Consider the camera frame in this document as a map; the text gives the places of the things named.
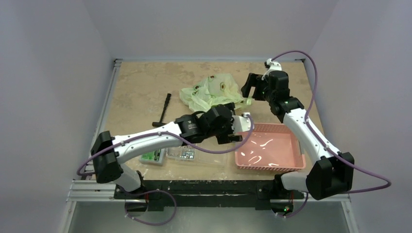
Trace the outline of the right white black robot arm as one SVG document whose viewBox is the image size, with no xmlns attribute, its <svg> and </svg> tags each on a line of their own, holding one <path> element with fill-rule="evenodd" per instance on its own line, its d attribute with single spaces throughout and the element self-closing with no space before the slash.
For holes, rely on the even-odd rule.
<svg viewBox="0 0 412 233">
<path fill-rule="evenodd" d="M 268 102 L 272 114 L 296 136 L 313 162 L 308 173 L 276 175 L 274 194 L 283 198 L 297 190 L 322 200 L 350 191 L 354 157 L 349 152 L 340 152 L 313 125 L 301 101 L 290 95 L 288 74 L 279 70 L 266 75 L 249 73 L 241 88 L 242 95 L 248 97 L 252 87 L 255 89 L 252 99 Z"/>
</svg>

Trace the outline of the light green plastic bag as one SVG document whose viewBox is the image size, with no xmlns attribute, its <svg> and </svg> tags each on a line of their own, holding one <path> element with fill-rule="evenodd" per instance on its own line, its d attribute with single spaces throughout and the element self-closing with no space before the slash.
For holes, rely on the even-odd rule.
<svg viewBox="0 0 412 233">
<path fill-rule="evenodd" d="M 229 73 L 208 76 L 193 87 L 181 89 L 179 97 L 193 112 L 206 112 L 213 106 L 231 102 L 235 109 L 252 104 L 251 98 L 242 96 L 237 82 Z"/>
</svg>

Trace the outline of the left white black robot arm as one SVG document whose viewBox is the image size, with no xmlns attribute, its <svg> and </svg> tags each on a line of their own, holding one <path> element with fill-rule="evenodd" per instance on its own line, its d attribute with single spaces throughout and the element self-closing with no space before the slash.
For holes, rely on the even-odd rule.
<svg viewBox="0 0 412 233">
<path fill-rule="evenodd" d="M 156 150 L 178 148 L 189 145 L 197 150 L 209 152 L 197 146 L 204 140 L 215 137 L 219 145 L 238 142 L 235 149 L 246 140 L 240 135 L 253 128 L 251 116 L 237 116 L 234 104 L 217 105 L 208 111 L 183 115 L 174 121 L 151 130 L 112 136 L 110 131 L 98 134 L 92 149 L 91 161 L 97 183 L 114 182 L 134 199 L 143 196 L 145 185 L 140 172 L 131 169 L 126 162 Z"/>
</svg>

